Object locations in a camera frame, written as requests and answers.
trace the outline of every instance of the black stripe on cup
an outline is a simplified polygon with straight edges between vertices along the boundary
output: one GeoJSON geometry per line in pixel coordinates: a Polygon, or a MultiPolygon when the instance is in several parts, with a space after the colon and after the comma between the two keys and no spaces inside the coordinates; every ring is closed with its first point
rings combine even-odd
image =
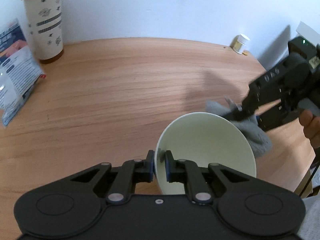
{"type": "Polygon", "coordinates": [[[57,27],[60,23],[61,23],[61,20],[58,21],[57,23],[55,23],[54,25],[48,27],[48,28],[44,28],[42,30],[39,30],[38,33],[45,33],[45,32],[47,32],[49,30],[52,30],[53,28],[57,27]]]}
{"type": "Polygon", "coordinates": [[[53,16],[52,18],[47,19],[47,20],[45,20],[45,21],[43,21],[43,22],[39,22],[39,23],[37,23],[36,25],[37,25],[37,26],[40,26],[40,25],[43,25],[43,24],[52,22],[53,20],[59,18],[60,16],[61,16],[61,13],[59,13],[59,14],[57,14],[56,16],[53,16]]]}

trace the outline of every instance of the finger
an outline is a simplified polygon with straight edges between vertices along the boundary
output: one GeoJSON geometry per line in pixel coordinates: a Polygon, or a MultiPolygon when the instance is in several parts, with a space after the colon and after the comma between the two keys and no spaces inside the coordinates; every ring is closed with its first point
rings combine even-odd
{"type": "Polygon", "coordinates": [[[313,138],[320,131],[320,116],[315,117],[311,123],[303,129],[306,138],[313,138]]]}
{"type": "Polygon", "coordinates": [[[320,147],[320,132],[310,139],[310,144],[315,149],[320,147]]]}
{"type": "Polygon", "coordinates": [[[299,116],[299,123],[306,127],[308,126],[313,119],[313,114],[309,110],[304,110],[299,116]]]}

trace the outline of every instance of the snack package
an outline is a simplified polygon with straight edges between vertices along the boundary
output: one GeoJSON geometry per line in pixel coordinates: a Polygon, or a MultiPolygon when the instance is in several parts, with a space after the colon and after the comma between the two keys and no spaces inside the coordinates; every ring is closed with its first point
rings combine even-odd
{"type": "Polygon", "coordinates": [[[39,77],[45,78],[45,74],[15,19],[0,28],[0,108],[4,110],[4,126],[25,104],[39,77]]]}

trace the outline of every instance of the small bottle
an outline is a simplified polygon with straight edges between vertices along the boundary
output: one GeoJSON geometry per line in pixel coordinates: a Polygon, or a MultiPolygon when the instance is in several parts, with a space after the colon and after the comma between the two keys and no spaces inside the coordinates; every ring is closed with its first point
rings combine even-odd
{"type": "Polygon", "coordinates": [[[233,50],[238,54],[242,54],[246,44],[248,44],[249,41],[250,41],[250,39],[247,36],[245,36],[244,34],[238,35],[237,41],[233,45],[233,50]]]}

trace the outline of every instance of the wooden table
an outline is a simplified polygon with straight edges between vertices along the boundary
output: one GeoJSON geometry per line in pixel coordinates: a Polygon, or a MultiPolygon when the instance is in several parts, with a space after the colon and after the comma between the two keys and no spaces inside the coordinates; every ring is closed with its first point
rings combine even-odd
{"type": "MultiPolygon", "coordinates": [[[[111,39],[65,46],[6,129],[0,129],[0,235],[20,234],[13,205],[24,192],[104,161],[144,158],[164,128],[205,100],[240,102],[264,72],[252,56],[209,43],[111,39]]],[[[293,122],[268,133],[258,178],[294,190],[314,153],[293,122]]],[[[155,182],[139,193],[159,194],[155,182]]]]}

